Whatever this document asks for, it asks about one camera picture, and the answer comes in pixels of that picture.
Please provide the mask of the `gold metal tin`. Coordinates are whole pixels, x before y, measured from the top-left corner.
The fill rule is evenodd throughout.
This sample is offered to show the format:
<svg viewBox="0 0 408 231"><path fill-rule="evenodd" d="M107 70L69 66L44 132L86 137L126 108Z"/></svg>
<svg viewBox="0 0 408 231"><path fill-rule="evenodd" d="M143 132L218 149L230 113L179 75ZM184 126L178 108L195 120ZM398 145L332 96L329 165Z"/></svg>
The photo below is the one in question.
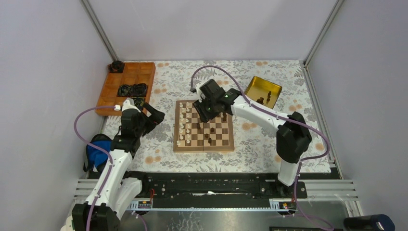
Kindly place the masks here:
<svg viewBox="0 0 408 231"><path fill-rule="evenodd" d="M267 102L268 92L271 91L271 99ZM282 86L272 83L268 80L254 76L245 90L245 95L251 100L256 101L258 98L264 98L264 106L273 109L279 95L282 91Z"/></svg>

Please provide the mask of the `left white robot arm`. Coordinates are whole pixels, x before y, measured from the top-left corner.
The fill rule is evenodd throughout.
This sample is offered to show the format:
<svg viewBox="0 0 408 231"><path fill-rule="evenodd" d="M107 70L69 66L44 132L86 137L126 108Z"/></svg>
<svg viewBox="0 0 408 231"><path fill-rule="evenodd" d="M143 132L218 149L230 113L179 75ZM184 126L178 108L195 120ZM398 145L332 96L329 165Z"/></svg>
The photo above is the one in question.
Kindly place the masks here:
<svg viewBox="0 0 408 231"><path fill-rule="evenodd" d="M119 134L113 139L110 151L87 143L104 152L108 157L107 163L85 202L74 205L71 216L61 228L63 231L118 231L120 220L131 201L149 193L147 182L123 176L140 147L140 138L159 125L165 113L144 103L143 108L150 113L146 115L131 98L111 108L122 114Z"/></svg>

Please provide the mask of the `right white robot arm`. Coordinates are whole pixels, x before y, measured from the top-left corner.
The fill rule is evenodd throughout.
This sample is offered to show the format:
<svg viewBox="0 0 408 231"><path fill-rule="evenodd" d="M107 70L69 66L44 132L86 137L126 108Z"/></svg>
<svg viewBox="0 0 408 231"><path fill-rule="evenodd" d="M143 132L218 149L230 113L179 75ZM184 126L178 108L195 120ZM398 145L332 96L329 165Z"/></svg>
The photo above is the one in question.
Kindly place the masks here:
<svg viewBox="0 0 408 231"><path fill-rule="evenodd" d="M312 142L303 116L300 113L279 113L236 89L225 91L213 79L196 84L190 91L197 94L193 106L204 123L223 113L242 117L275 133L276 152L281 158L276 192L282 198L290 197L295 192L300 158Z"/></svg>

